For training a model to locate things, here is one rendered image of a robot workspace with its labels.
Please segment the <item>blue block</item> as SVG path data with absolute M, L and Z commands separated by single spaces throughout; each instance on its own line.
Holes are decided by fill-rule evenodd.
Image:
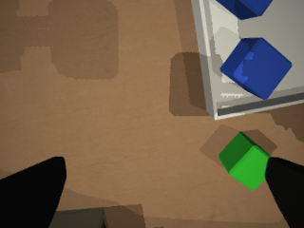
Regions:
M 220 71 L 266 100 L 291 67 L 292 63 L 264 38 L 242 38 Z
M 239 20 L 262 16 L 273 0 L 216 0 Z

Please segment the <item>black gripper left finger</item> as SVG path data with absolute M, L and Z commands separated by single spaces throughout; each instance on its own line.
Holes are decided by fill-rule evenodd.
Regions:
M 52 157 L 0 180 L 0 228 L 48 228 L 67 179 L 64 157 Z

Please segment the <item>green block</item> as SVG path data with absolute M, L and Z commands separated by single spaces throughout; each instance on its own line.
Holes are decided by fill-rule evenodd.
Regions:
M 218 155 L 228 174 L 252 191 L 265 180 L 270 157 L 243 132 L 239 132 Z

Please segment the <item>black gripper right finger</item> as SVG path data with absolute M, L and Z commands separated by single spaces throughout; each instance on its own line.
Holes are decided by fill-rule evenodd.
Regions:
M 290 228 L 304 228 L 304 166 L 271 157 L 265 179 Z

